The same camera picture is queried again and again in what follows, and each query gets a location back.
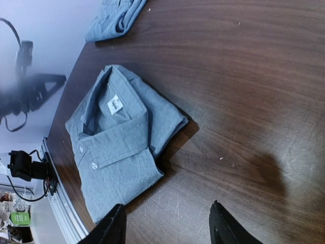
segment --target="shirt label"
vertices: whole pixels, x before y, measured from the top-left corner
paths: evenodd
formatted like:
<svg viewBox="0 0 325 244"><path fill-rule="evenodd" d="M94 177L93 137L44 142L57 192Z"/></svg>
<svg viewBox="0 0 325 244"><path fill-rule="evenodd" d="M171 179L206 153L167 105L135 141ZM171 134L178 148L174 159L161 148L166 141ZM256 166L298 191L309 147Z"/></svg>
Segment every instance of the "shirt label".
<svg viewBox="0 0 325 244"><path fill-rule="evenodd" d="M110 101L107 103L107 106L108 106L108 108L110 109L111 114L114 115L115 113L117 113L118 111L121 110L121 108L123 107L123 104L122 104L121 100L118 98L118 96L115 95L115 96L113 97L113 99L110 100Z"/></svg>

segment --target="wood grain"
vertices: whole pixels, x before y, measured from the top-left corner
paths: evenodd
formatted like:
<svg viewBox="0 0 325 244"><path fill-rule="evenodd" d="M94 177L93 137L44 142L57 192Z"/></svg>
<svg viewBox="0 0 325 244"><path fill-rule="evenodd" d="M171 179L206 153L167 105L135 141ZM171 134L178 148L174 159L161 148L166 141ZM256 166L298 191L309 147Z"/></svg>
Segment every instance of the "wood grain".
<svg viewBox="0 0 325 244"><path fill-rule="evenodd" d="M216 199L263 243L325 243L323 1L152 0L126 36L86 44L48 142L89 230L64 123L109 64L191 117L127 206L127 243L209 243Z"/></svg>

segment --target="wall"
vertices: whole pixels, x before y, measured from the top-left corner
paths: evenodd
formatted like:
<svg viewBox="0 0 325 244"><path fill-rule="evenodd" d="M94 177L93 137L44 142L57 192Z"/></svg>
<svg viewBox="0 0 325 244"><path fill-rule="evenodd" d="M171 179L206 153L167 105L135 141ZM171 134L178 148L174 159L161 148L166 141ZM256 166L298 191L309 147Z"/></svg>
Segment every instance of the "wall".
<svg viewBox="0 0 325 244"><path fill-rule="evenodd" d="M100 0L0 1L0 17L11 21L22 40L33 41L33 64L30 71L65 74L69 77L85 44L84 34L99 7ZM17 49L13 33L4 23L0 23L2 90L15 84L13 67ZM39 149L42 138L49 133L61 94L62 90L39 111L29 114L27 124L21 131L9 133L4 124L0 125L0 153ZM9 116L8 119L12 127L23 121L21 117ZM0 176L0 182L7 183L7 179ZM15 184L26 183L15 181ZM58 228L53 228L53 222L49 221L53 219L53 214L48 201L39 202L34 209L37 209L33 225L38 243L62 241Z"/></svg>

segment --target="folded garment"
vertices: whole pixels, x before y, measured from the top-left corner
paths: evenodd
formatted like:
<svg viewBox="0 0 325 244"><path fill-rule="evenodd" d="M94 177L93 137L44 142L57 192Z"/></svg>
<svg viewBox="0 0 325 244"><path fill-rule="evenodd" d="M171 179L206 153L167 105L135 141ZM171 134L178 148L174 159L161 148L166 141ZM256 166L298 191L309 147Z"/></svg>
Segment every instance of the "folded garment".
<svg viewBox="0 0 325 244"><path fill-rule="evenodd" d="M163 176L154 160L187 122L133 72L118 65L101 71L66 123L95 223Z"/></svg>
<svg viewBox="0 0 325 244"><path fill-rule="evenodd" d="M104 0L93 20L86 42L103 41L125 35L147 0Z"/></svg>

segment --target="wooden table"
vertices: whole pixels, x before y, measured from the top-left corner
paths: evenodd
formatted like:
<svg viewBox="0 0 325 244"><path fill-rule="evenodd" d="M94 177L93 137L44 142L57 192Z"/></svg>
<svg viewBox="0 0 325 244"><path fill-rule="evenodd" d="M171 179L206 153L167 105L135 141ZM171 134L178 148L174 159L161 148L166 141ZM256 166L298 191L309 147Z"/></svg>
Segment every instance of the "wooden table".
<svg viewBox="0 0 325 244"><path fill-rule="evenodd" d="M64 123L108 64L191 117L127 206L127 243L209 243L216 199L264 243L325 243L323 1L152 0L126 36L86 44L48 145L88 230Z"/></svg>

